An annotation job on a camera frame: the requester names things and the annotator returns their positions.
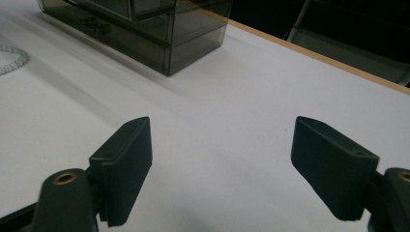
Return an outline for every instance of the spiral hair tie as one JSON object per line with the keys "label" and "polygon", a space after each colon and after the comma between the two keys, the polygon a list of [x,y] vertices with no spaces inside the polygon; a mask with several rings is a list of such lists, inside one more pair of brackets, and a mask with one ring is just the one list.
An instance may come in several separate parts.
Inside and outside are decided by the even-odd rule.
{"label": "spiral hair tie", "polygon": [[21,66],[25,65],[30,59],[30,56],[24,50],[16,48],[16,47],[0,44],[0,51],[6,51],[6,52],[14,53],[20,56],[18,57],[18,59],[14,60],[9,65],[0,67],[0,75],[12,72],[20,68]]}

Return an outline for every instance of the tabletop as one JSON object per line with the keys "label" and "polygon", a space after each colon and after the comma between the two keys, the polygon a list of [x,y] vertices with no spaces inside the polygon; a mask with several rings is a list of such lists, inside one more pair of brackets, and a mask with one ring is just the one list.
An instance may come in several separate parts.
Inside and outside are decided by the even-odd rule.
{"label": "tabletop", "polygon": [[101,231],[366,231],[339,221],[292,166],[297,116],[410,167],[410,96],[228,25],[223,45],[171,77],[41,13],[0,8],[0,44],[31,57],[0,75],[0,217],[88,158],[127,121],[151,119],[154,161],[129,221]]}

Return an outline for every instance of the white table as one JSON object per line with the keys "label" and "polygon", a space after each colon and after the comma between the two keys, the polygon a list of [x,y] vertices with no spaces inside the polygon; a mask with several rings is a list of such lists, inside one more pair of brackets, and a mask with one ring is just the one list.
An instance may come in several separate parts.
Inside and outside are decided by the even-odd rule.
{"label": "white table", "polygon": [[2,1],[0,44],[30,62],[0,76],[0,217],[37,201],[56,171],[125,122],[151,118],[154,164],[129,221],[101,231],[366,231],[332,216],[290,161],[298,115],[410,167],[410,96],[228,26],[172,77],[41,13]]}

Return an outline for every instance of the brown edge trim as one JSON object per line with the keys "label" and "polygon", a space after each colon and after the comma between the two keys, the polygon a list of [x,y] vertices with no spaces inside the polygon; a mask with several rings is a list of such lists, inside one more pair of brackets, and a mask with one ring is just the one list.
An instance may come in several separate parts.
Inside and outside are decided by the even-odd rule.
{"label": "brown edge trim", "polygon": [[242,29],[242,30],[244,30],[244,31],[246,31],[246,32],[252,33],[252,34],[255,35],[255,36],[258,36],[258,37],[260,37],[260,38],[263,38],[263,39],[268,40],[268,41],[270,41],[270,42],[273,42],[273,43],[275,43],[275,44],[279,44],[279,45],[285,46],[285,47],[287,47],[287,48],[289,48],[289,49],[292,49],[292,50],[294,50],[294,51],[297,51],[297,52],[299,52],[299,53],[301,53],[301,54],[304,54],[304,55],[306,55],[306,56],[309,56],[309,57],[311,57],[311,58],[313,58],[313,59],[315,59],[315,60],[321,61],[321,62],[323,62],[323,63],[326,63],[326,64],[328,64],[328,65],[331,65],[331,66],[333,66],[333,67],[336,67],[336,68],[338,68],[338,69],[341,69],[341,70],[343,70],[343,71],[346,71],[346,72],[348,72],[348,73],[353,73],[354,75],[357,75],[357,76],[362,77],[362,78],[364,78],[364,79],[370,80],[370,81],[375,82],[375,83],[377,83],[377,84],[386,86],[386,87],[388,87],[388,88],[394,89],[394,90],[396,90],[396,91],[398,91],[398,92],[400,92],[400,93],[403,93],[403,94],[406,94],[406,95],[410,95],[410,89],[409,89],[409,88],[406,88],[405,86],[402,86],[402,85],[393,83],[392,81],[383,79],[383,78],[381,78],[381,77],[379,77],[379,76],[377,76],[377,75],[374,75],[374,74],[371,74],[371,73],[364,72],[364,71],[361,71],[361,70],[359,70],[359,69],[353,68],[353,67],[348,66],[348,65],[346,65],[346,64],[343,64],[343,63],[341,63],[341,62],[339,62],[339,61],[337,61],[337,60],[331,59],[331,58],[329,58],[329,57],[326,57],[326,56],[321,55],[321,54],[319,54],[319,53],[313,52],[313,51],[308,50],[308,49],[306,49],[306,48],[303,48],[303,47],[301,47],[301,46],[292,44],[292,43],[290,43],[290,42],[281,40],[281,39],[279,39],[279,38],[277,38],[277,37],[274,37],[274,36],[271,36],[271,35],[266,34],[266,33],[264,33],[264,32],[258,31],[258,30],[254,29],[254,28],[251,28],[251,27],[249,27],[249,26],[247,26],[247,25],[244,25],[244,24],[242,24],[242,23],[239,23],[239,22],[237,22],[237,21],[234,21],[234,20],[229,19],[228,24],[231,25],[231,26],[237,27],[237,28],[239,28],[239,29]]}

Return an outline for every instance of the plastic storage box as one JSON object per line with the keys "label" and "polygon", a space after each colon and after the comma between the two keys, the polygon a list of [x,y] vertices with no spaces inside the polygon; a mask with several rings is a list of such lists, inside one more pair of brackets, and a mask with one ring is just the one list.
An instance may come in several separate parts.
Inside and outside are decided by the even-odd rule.
{"label": "plastic storage box", "polygon": [[165,75],[222,44],[232,0],[38,0],[48,15]]}

